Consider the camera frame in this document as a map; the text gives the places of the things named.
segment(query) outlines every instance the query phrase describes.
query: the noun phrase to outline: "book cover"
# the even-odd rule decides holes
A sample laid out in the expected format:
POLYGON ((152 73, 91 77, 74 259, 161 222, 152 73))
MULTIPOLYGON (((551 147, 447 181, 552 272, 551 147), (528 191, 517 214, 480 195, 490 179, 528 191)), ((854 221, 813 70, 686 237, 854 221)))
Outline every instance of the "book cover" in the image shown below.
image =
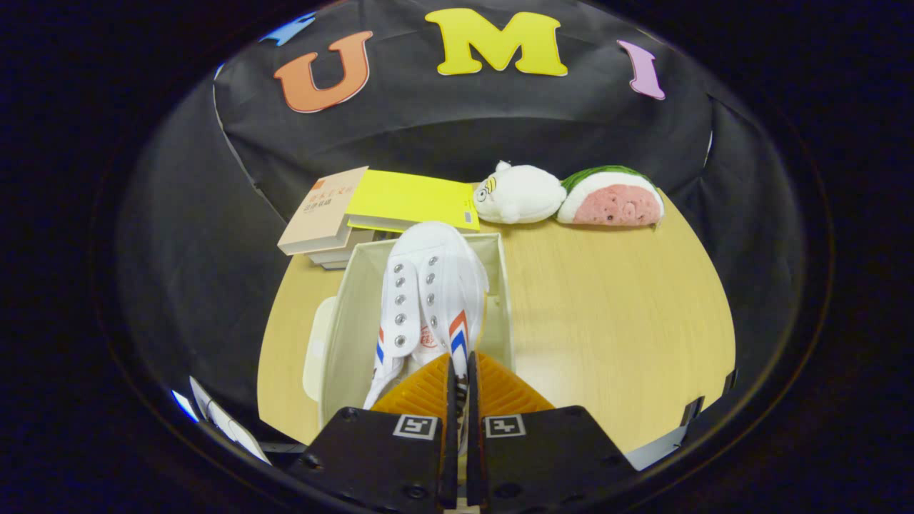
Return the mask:
POLYGON ((277 246, 286 255, 341 249, 352 229, 346 223, 346 208, 368 166, 323 177, 295 210, 277 246))
POLYGON ((403 232, 441 221, 462 232, 479 231, 473 186, 441 178, 368 169, 346 209, 348 225, 403 232))

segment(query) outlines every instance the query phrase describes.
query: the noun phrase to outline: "purple letter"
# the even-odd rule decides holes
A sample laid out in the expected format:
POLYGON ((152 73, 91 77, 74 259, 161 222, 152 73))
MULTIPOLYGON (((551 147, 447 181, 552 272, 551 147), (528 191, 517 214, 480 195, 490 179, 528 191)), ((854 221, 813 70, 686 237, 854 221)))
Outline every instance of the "purple letter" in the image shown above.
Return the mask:
POLYGON ((629 43, 628 41, 616 40, 632 58, 632 68, 634 69, 634 79, 629 84, 635 92, 647 95, 657 100, 666 98, 666 94, 660 89, 657 83, 657 72, 654 70, 654 55, 645 50, 629 43))

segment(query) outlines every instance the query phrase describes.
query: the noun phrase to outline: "yellow notebook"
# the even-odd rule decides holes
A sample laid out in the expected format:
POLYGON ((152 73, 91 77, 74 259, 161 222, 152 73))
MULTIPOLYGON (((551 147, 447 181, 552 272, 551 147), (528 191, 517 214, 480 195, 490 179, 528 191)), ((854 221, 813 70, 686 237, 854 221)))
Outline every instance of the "yellow notebook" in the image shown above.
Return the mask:
POLYGON ((376 169, 366 170, 346 214, 348 225, 359 229, 403 232, 441 221, 461 232, 479 231, 471 184, 376 169))

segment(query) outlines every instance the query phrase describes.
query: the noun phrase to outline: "orange letter u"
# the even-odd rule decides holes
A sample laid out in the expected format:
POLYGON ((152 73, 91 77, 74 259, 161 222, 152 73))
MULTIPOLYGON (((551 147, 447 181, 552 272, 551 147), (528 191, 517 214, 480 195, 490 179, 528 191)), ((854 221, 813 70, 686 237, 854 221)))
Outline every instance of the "orange letter u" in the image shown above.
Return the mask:
POLYGON ((340 53, 343 62, 343 79, 332 88, 317 89, 311 75, 311 63, 317 52, 305 54, 276 70, 274 79, 282 84, 286 104, 297 112, 318 112, 345 102, 362 91, 368 82, 368 56, 365 42, 372 36, 370 30, 338 39, 329 49, 340 53))

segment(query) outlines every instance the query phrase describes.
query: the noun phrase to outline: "watermelon plush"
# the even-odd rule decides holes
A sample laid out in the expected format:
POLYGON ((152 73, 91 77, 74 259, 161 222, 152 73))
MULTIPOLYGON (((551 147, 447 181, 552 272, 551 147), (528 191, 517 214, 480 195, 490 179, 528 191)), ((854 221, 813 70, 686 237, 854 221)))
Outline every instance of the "watermelon plush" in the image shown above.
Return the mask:
POLYGON ((625 166, 585 169, 562 181, 568 198, 558 209, 561 223, 639 227, 657 225, 664 201, 648 177, 625 166))

